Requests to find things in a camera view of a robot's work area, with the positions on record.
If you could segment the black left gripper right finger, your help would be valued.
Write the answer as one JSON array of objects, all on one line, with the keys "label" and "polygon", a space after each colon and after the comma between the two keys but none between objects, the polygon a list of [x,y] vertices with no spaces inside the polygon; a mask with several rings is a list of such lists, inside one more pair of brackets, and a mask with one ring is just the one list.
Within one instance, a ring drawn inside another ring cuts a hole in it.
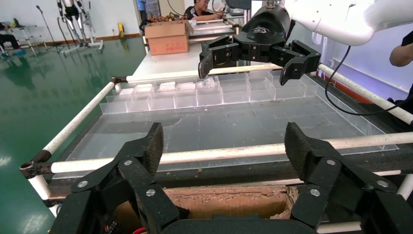
[{"label": "black left gripper right finger", "polygon": [[306,136],[289,122],[286,155],[307,187],[292,210],[312,229],[324,213],[330,220],[359,218],[362,230],[397,230],[398,195],[389,180],[347,161],[329,142]]}]

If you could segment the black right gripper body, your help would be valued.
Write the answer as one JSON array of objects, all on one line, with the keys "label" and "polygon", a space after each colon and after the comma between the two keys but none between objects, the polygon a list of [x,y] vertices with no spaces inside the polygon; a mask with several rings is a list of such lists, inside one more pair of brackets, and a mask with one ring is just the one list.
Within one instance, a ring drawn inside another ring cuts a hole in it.
[{"label": "black right gripper body", "polygon": [[239,59],[247,61],[281,61],[279,58],[290,28],[287,10],[278,4],[263,6],[234,36],[239,45]]}]

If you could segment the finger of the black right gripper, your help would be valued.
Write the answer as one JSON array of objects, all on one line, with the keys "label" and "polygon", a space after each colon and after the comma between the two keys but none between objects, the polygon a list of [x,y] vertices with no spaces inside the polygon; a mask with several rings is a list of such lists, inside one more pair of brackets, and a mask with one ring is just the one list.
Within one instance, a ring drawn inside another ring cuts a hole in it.
[{"label": "finger of the black right gripper", "polygon": [[204,79],[217,65],[240,59],[240,45],[229,35],[223,35],[202,44],[198,63],[199,78]]},{"label": "finger of the black right gripper", "polygon": [[318,69],[321,53],[299,40],[293,40],[287,47],[274,47],[274,64],[282,67],[280,85],[289,80],[300,79],[306,73]]}]

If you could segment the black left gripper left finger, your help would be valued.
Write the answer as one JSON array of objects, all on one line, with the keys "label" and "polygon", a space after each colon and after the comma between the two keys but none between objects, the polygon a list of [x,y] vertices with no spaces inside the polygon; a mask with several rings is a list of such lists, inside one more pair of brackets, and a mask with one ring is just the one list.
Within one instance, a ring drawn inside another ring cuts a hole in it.
[{"label": "black left gripper left finger", "polygon": [[163,145],[163,128],[156,122],[145,137],[124,143],[111,162],[80,178],[72,191],[73,232],[102,234],[125,202],[149,234],[179,220],[179,209],[154,179]]}]

